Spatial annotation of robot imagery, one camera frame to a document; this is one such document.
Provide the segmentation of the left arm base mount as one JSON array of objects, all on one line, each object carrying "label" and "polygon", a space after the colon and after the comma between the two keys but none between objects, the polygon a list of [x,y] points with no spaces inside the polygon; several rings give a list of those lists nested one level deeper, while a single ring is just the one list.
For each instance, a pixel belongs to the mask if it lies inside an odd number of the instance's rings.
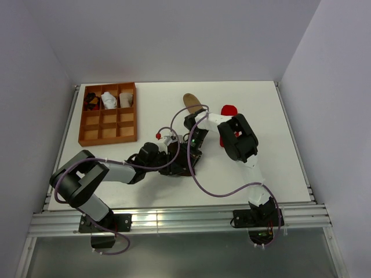
[{"label": "left arm base mount", "polygon": [[78,233],[90,234],[92,248],[105,251],[111,249],[118,239],[124,239],[122,232],[130,232],[131,224],[131,214],[108,213],[101,221],[92,221],[83,215]]}]

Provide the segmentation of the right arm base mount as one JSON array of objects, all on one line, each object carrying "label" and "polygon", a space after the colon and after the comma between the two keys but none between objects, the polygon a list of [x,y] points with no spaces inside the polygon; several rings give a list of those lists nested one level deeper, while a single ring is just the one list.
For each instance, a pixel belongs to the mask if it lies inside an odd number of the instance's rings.
[{"label": "right arm base mount", "polygon": [[274,242],[284,224],[282,210],[272,200],[248,209],[234,210],[230,221],[235,229],[247,229],[250,241],[261,248]]}]

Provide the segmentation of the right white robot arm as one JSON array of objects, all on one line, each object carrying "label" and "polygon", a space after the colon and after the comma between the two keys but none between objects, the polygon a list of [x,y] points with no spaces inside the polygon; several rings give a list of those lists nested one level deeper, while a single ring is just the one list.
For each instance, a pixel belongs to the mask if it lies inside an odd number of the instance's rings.
[{"label": "right white robot arm", "polygon": [[[225,116],[200,109],[184,118],[184,127],[189,131],[186,140],[177,140],[175,136],[168,146],[171,164],[175,175],[191,176],[198,188],[209,196],[223,198],[232,196],[243,189],[248,190],[248,204],[252,222],[265,225],[279,211],[277,201],[264,185],[264,179],[257,162],[258,139],[242,114]],[[243,174],[250,183],[225,194],[215,194],[206,190],[195,176],[195,166],[202,156],[200,150],[208,132],[219,133],[227,156],[242,167]]]}]

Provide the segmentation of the dark brown striped sock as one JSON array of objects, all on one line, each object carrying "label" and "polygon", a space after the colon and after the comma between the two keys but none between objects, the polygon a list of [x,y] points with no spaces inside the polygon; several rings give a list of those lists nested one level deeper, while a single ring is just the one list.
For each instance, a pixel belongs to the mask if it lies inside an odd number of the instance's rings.
[{"label": "dark brown striped sock", "polygon": [[172,168],[172,173],[177,176],[190,177],[191,172],[188,166],[175,165]]}]

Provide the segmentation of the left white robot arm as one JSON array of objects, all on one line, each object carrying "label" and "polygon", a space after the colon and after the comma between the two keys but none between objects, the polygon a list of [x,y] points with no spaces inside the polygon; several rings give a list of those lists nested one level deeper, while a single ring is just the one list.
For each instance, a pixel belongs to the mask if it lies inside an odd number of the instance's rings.
[{"label": "left white robot arm", "polygon": [[136,184],[147,173],[159,171],[176,160],[179,150],[170,151],[169,146],[145,143],[138,153],[123,162],[95,157],[83,150],[54,172],[49,180],[54,188],[54,198],[67,203],[88,215],[92,225],[99,231],[112,227],[111,209],[94,193],[103,181]]}]

